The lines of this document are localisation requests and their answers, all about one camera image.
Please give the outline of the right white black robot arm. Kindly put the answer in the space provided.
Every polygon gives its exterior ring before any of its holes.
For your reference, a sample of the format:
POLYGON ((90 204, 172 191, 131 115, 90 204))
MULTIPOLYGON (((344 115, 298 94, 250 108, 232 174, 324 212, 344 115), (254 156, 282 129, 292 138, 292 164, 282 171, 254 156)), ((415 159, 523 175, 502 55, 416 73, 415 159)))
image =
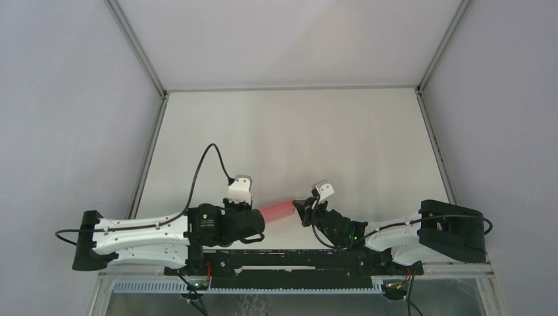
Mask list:
POLYGON ((422 261, 486 261, 486 241, 494 225, 474 209, 433 199, 418 211, 379 223, 353 221, 327 208, 315 197, 292 202, 304 227, 333 250, 379 253, 381 268, 389 274, 422 261))

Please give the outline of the aluminium front frame rail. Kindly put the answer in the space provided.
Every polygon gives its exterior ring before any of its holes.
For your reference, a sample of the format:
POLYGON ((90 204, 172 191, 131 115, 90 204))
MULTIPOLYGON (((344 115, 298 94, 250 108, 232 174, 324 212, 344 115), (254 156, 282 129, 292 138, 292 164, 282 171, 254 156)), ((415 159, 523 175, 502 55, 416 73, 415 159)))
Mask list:
POLYGON ((232 277, 254 267, 258 271, 301 270, 312 267, 319 271, 350 273, 362 277, 403 276, 411 264, 396 263, 389 251, 371 250, 210 250, 203 255, 180 259, 178 266, 166 262, 147 262, 140 259, 138 250, 120 255, 111 265, 164 266, 170 275, 180 271, 185 275, 232 277))

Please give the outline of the pink cardboard box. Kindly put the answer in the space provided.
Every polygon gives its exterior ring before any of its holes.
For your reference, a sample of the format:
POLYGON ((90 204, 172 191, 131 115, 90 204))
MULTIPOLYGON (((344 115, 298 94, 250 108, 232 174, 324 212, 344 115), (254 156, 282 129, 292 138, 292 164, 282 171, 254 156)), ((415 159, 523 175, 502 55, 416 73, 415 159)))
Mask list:
POLYGON ((293 215, 295 207, 293 206, 293 200, 288 199, 260 207, 259 211, 261 212, 265 223, 268 224, 293 215))

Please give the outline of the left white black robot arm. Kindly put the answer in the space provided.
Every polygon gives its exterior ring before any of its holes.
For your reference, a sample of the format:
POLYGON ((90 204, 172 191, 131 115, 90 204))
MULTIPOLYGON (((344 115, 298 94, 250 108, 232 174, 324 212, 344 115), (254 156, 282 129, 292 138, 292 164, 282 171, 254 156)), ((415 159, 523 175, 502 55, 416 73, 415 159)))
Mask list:
POLYGON ((191 275, 205 268, 204 249, 263 240, 265 219, 247 203, 203 203, 183 213, 136 220, 113 220, 86 211, 72 262, 75 271, 110 265, 159 265, 191 275))

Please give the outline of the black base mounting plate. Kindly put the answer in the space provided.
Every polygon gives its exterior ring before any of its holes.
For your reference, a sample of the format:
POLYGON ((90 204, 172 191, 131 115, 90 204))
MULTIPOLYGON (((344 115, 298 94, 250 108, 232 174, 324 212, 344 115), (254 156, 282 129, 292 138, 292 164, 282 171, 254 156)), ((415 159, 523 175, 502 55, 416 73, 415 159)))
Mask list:
POLYGON ((423 272, 421 262, 408 267, 371 250, 207 250, 198 265, 164 269, 166 276, 209 280, 216 290, 364 290, 374 277, 423 272))

